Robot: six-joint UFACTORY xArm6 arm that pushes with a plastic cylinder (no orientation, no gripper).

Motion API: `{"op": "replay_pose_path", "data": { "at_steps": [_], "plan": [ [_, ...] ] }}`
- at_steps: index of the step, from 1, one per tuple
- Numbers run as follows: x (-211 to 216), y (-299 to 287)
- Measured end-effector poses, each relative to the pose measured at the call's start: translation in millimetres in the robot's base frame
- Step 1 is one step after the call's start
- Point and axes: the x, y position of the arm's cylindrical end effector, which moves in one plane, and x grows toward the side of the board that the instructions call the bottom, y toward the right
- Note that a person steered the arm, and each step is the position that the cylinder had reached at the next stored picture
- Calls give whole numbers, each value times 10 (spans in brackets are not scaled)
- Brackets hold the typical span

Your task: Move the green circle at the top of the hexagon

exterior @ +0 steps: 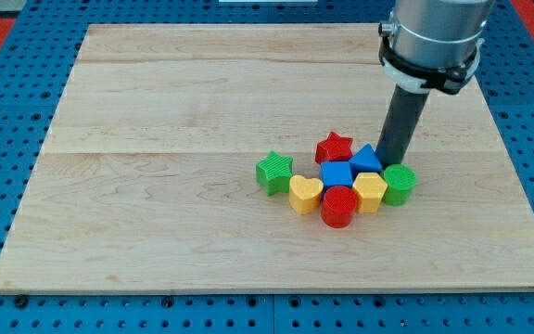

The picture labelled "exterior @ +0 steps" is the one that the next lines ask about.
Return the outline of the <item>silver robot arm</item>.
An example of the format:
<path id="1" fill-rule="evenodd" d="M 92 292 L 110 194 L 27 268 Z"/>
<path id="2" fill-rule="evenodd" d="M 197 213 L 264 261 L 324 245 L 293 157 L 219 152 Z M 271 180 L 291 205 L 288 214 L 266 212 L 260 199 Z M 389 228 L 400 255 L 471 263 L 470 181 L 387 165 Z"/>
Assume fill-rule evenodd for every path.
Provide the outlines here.
<path id="1" fill-rule="evenodd" d="M 456 95 L 480 62 L 493 0 L 396 0 L 379 23 L 379 61 L 404 91 Z"/>

